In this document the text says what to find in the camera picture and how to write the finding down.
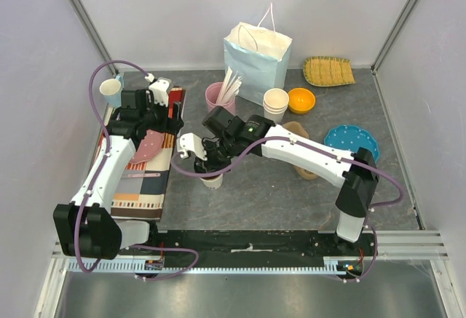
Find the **brown cardboard cup carrier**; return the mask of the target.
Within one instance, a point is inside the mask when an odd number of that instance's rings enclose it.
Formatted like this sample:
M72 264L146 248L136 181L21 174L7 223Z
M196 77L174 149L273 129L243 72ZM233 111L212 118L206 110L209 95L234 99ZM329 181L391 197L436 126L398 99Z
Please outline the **brown cardboard cup carrier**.
M302 138L309 139L309 133L302 127L299 122L284 123L283 128Z

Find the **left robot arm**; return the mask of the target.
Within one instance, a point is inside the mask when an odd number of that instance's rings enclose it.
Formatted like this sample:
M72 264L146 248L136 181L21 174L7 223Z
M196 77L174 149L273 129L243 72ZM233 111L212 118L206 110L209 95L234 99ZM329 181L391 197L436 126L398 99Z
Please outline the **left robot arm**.
M58 204L53 220L62 251L75 258L111 260L135 245L144 255L159 249L159 236L145 220L111 216L118 183L149 130L175 135L183 127L182 103L161 104L148 89L125 90L112 111L104 141L82 187L68 204Z

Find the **white paper coffee cup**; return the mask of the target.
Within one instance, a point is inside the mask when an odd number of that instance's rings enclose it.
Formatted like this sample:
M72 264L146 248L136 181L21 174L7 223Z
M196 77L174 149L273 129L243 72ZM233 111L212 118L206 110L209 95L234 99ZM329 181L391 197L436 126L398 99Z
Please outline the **white paper coffee cup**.
M218 177L216 179L212 179L212 180L204 180L204 179L201 179L201 181L203 182L203 184L211 189L211 190L216 190L218 188L221 187L222 183L223 183L223 176L221 177Z

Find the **black coffee cup lid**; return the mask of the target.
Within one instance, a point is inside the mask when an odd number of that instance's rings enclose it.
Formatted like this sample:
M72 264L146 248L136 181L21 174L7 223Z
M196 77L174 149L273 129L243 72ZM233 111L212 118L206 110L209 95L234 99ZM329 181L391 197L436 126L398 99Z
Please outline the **black coffee cup lid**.
M212 179L221 177L222 175L223 174L220 172L206 172L206 173L200 173L198 177L204 180L212 180Z

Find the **light blue paper bag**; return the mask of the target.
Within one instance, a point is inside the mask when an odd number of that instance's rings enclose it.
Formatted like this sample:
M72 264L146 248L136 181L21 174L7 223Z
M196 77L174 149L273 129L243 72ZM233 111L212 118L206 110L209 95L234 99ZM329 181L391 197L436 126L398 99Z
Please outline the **light blue paper bag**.
M292 38L260 23L238 23L224 37L224 63L242 78L239 96L261 105L266 91L284 87Z

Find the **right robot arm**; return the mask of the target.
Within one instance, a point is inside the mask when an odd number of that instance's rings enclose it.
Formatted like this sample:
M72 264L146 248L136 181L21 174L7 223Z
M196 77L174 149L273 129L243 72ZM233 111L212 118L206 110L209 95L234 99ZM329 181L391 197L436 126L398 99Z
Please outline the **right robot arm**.
M312 172L339 188L336 206L340 211L335 250L350 255L360 246L360 233L374 196L379 176L372 153L359 148L343 151L303 138L259 115L246 122L225 108L215 107L203 126L213 138L193 137L197 173L221 174L232 158L255 154L287 162Z

